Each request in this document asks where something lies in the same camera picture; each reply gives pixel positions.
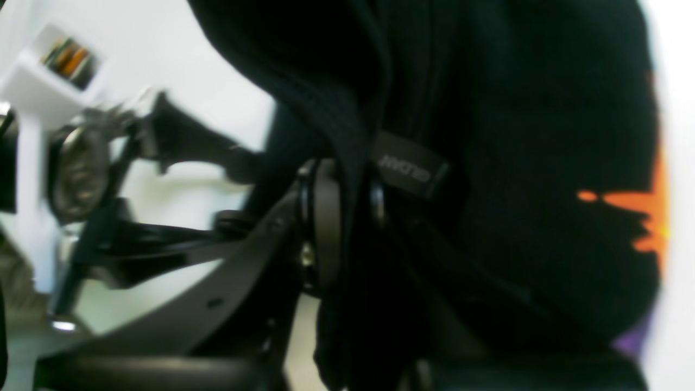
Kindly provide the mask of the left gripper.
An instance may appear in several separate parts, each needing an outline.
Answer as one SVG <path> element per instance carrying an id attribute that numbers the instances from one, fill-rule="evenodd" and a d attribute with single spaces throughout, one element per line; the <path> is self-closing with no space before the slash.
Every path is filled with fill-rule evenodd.
<path id="1" fill-rule="evenodd" d="M 82 224 L 115 186 L 111 143 L 136 139 L 151 90 L 120 97 L 109 88 L 112 62 L 75 30 L 46 24 L 2 76 L 2 100 L 17 127 L 16 240 L 49 295 L 54 329 L 73 332 L 77 297 L 87 277 L 132 288 L 154 277 L 228 256 L 256 225 L 243 211 L 223 210 L 211 230 L 136 222 L 129 210 L 94 216 L 81 240 L 84 270 L 63 261 L 70 225 Z M 177 163 L 221 167 L 229 181 L 255 182 L 261 154 L 204 126 L 158 92 L 147 114 L 147 159 L 162 175 Z"/>

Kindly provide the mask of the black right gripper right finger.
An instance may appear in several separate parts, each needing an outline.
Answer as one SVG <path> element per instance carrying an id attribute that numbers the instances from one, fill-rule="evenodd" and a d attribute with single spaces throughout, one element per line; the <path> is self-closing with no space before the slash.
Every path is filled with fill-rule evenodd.
<path id="1" fill-rule="evenodd" d="M 464 259 L 414 205 L 369 183 L 421 319 L 399 390 L 646 390 L 637 364 Z"/>

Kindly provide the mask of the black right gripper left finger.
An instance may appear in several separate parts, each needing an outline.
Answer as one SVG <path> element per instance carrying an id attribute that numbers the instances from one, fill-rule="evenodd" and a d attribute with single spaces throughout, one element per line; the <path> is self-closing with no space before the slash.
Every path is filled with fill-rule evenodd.
<path id="1" fill-rule="evenodd" d="M 286 390 L 298 297 L 328 291 L 340 273 L 340 195 L 335 161 L 306 161 L 216 269 L 135 321 L 40 357 L 33 388 Z M 94 216 L 128 209 L 115 198 Z M 69 261 L 85 272 L 82 238 Z"/>

